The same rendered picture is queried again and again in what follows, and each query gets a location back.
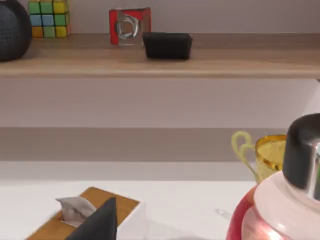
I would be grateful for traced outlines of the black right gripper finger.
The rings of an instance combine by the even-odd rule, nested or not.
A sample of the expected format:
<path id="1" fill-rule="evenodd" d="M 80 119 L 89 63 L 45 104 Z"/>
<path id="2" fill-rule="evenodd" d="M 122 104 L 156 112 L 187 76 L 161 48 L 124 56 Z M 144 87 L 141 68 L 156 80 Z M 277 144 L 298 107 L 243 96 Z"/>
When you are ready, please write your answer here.
<path id="1" fill-rule="evenodd" d="M 65 240 L 117 240 L 116 198 L 109 198 Z"/>

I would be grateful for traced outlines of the white tissue box wooden lid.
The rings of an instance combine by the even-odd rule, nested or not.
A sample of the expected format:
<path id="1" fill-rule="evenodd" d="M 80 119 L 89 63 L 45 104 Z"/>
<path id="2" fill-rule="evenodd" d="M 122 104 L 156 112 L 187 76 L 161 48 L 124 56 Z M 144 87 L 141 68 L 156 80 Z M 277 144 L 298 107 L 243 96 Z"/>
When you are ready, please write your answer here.
<path id="1" fill-rule="evenodd" d="M 116 240 L 146 240 L 148 224 L 144 202 L 93 186 L 88 187 L 80 196 L 87 199 L 96 208 L 114 197 L 117 214 Z M 63 223 L 62 219 L 62 213 L 58 211 L 26 240 L 64 240 L 75 230 L 75 227 Z"/>

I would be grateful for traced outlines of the golden trophy cup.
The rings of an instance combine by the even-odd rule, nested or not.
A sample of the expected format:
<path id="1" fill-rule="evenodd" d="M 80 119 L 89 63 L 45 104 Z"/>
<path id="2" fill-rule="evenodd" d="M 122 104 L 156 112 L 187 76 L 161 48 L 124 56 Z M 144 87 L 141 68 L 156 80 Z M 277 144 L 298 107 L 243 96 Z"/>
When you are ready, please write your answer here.
<path id="1" fill-rule="evenodd" d="M 256 183 L 260 183 L 282 170 L 286 138 L 285 134 L 267 135 L 252 143 L 248 132 L 237 131 L 231 137 L 231 147 L 238 159 L 252 172 Z M 246 158 L 249 149 L 254 150 L 256 168 Z"/>

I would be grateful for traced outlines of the pink bottle with black cap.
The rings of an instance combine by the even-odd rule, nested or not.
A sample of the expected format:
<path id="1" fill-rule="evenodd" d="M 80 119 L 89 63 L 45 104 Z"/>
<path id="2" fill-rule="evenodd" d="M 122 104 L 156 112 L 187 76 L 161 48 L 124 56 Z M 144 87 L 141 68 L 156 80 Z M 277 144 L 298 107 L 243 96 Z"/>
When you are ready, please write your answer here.
<path id="1" fill-rule="evenodd" d="M 283 169 L 242 198 L 225 240 L 320 240 L 320 113 L 289 126 Z"/>

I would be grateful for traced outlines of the black rectangular box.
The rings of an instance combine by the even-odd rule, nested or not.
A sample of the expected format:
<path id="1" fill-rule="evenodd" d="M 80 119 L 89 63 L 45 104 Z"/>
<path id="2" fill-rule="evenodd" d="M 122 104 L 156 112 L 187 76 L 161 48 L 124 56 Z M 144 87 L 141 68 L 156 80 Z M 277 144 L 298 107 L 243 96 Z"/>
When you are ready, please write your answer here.
<path id="1" fill-rule="evenodd" d="M 188 60 L 193 38 L 183 32 L 145 32 L 142 35 L 148 59 Z"/>

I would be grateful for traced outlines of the red and clear glass block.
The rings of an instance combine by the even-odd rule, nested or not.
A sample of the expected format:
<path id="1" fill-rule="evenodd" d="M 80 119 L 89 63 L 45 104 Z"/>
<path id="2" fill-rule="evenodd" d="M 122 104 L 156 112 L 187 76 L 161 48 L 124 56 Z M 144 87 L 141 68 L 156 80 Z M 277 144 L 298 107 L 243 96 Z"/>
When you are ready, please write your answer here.
<path id="1" fill-rule="evenodd" d="M 114 8 L 108 12 L 111 45 L 143 45 L 143 33 L 152 30 L 151 9 Z"/>

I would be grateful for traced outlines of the wooden shelf board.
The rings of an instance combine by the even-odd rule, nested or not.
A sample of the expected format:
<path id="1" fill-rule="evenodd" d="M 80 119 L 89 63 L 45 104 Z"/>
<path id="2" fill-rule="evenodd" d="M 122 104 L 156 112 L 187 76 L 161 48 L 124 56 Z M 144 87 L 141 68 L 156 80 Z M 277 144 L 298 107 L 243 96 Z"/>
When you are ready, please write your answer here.
<path id="1" fill-rule="evenodd" d="M 320 33 L 194 33 L 189 60 L 148 60 L 105 34 L 37 38 L 0 77 L 320 79 Z"/>

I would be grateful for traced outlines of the colourful puzzle cube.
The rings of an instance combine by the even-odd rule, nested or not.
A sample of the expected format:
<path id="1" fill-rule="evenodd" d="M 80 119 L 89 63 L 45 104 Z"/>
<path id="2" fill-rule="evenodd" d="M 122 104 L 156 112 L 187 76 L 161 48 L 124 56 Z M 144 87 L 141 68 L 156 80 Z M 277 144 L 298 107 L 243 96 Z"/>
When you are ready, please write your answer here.
<path id="1" fill-rule="evenodd" d="M 67 38 L 71 33 L 69 0 L 28 0 L 33 38 Z"/>

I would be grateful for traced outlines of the dark blue textured round speaker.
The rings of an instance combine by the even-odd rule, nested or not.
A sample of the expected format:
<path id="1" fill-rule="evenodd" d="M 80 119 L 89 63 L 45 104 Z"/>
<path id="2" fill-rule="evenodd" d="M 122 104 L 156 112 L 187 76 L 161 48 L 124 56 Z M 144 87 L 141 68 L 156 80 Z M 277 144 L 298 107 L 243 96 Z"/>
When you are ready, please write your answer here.
<path id="1" fill-rule="evenodd" d="M 0 0 L 0 62 L 18 60 L 31 45 L 32 25 L 18 0 Z"/>

